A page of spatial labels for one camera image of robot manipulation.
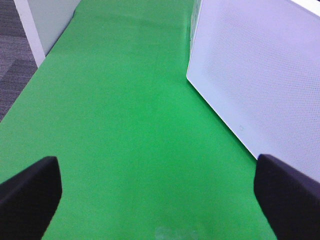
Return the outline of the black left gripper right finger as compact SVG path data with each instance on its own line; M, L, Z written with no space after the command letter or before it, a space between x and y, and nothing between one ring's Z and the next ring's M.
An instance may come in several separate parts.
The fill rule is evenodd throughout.
M254 195L279 240L320 238L320 184L270 154L260 154Z

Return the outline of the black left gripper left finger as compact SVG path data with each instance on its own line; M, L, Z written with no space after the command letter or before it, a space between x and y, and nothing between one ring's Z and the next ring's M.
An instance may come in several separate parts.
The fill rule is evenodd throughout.
M59 162L46 156L0 185L0 238L40 240L62 197Z

